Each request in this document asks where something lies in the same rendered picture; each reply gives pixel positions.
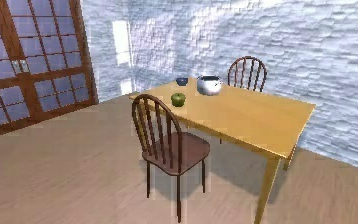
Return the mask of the brown wooden glass-paned door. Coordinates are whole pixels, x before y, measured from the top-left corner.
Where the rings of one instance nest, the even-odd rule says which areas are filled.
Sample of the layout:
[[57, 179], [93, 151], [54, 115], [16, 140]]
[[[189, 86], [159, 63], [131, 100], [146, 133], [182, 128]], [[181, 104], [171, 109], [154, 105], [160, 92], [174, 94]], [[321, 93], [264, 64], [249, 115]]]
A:
[[80, 0], [0, 0], [0, 135], [96, 104], [94, 86]]

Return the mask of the dark brown spindle-back chair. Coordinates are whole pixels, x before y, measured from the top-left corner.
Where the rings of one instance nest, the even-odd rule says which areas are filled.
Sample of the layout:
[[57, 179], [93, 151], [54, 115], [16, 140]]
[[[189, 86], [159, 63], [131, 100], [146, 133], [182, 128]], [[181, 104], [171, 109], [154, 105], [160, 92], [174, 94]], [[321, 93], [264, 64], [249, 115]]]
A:
[[140, 94], [132, 102], [132, 119], [147, 163], [147, 197], [150, 197], [150, 168], [156, 166], [176, 177], [176, 213], [182, 221], [181, 176], [201, 164], [202, 190], [205, 190], [205, 159], [210, 144], [203, 138], [183, 132], [179, 122], [163, 101]]
[[265, 64], [254, 56], [237, 58], [227, 70], [227, 85], [262, 92], [267, 79]]

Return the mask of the green apple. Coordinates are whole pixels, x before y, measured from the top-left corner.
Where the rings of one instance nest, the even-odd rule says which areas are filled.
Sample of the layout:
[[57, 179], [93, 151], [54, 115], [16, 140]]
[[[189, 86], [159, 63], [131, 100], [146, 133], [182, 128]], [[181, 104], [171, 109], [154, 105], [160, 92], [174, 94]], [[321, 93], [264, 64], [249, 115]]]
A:
[[182, 107], [185, 103], [186, 96], [183, 93], [174, 93], [171, 96], [171, 103], [174, 107]]

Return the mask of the light wooden dining table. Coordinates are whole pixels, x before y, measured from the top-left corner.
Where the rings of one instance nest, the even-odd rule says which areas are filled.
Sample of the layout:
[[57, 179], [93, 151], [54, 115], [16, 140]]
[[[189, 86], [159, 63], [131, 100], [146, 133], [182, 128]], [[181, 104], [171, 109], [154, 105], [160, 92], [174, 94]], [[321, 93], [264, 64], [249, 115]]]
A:
[[[254, 221], [254, 224], [261, 224], [279, 163], [289, 164], [292, 160], [298, 139], [315, 106], [225, 84], [218, 95], [206, 96], [197, 91], [195, 78], [189, 79], [183, 87], [171, 82], [154, 87], [147, 93], [163, 101], [185, 125], [267, 159]], [[186, 96], [182, 107], [172, 105], [174, 93]]]

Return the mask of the white round pot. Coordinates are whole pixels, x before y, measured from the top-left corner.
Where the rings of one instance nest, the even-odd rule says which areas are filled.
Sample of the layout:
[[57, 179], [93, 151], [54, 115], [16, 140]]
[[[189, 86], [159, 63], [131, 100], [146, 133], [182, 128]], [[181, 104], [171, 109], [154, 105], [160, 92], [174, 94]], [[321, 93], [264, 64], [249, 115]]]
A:
[[219, 76], [200, 76], [197, 78], [197, 91], [202, 95], [218, 95], [222, 88]]

